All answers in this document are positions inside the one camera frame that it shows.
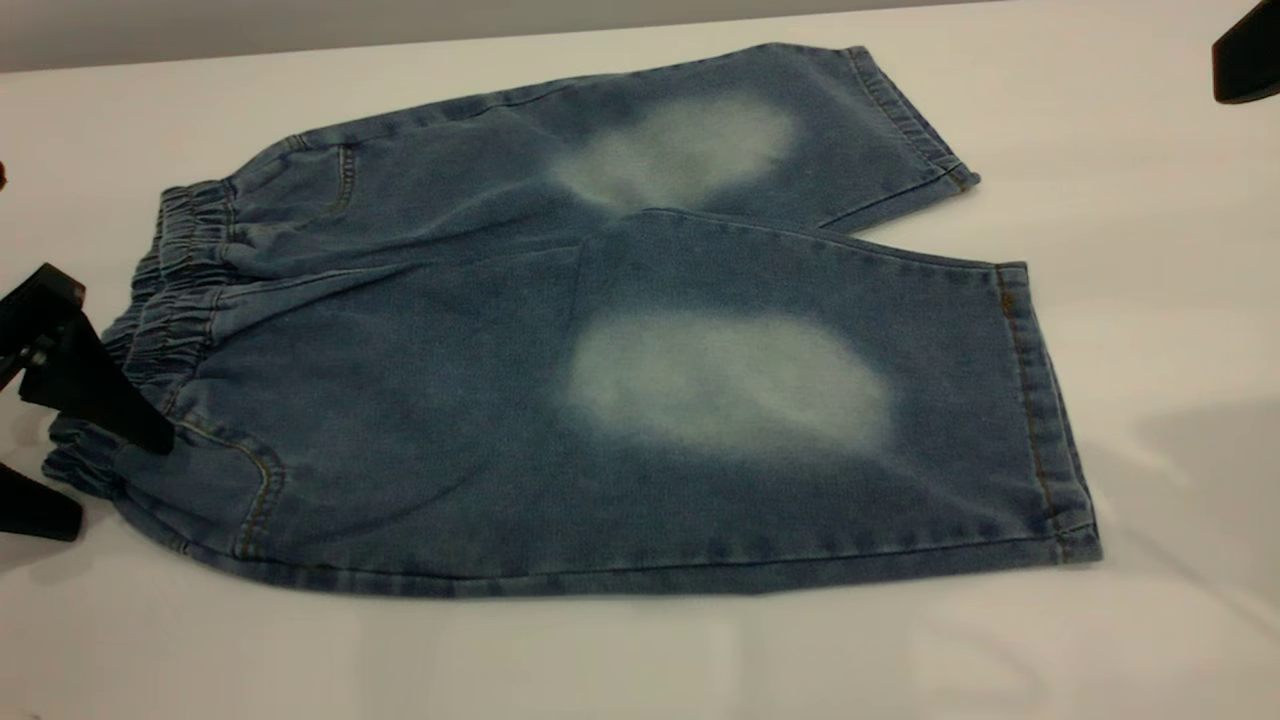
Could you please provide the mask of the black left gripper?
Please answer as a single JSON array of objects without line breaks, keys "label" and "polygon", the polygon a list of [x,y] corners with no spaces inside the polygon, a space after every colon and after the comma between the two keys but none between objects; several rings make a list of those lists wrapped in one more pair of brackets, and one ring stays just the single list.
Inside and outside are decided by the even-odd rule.
[{"label": "black left gripper", "polygon": [[[168,455],[175,427],[113,361],[83,314],[86,287],[50,263],[1,302],[1,374],[6,387],[20,373],[19,397],[96,425]],[[83,506],[1,465],[1,532],[74,542]]]}]

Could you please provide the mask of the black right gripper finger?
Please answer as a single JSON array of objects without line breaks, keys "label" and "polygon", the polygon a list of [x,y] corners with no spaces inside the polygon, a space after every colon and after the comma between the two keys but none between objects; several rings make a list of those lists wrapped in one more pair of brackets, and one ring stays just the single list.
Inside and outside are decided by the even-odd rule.
[{"label": "black right gripper finger", "polygon": [[1213,99],[1239,105],[1279,92],[1279,3],[1257,3],[1212,45]]}]

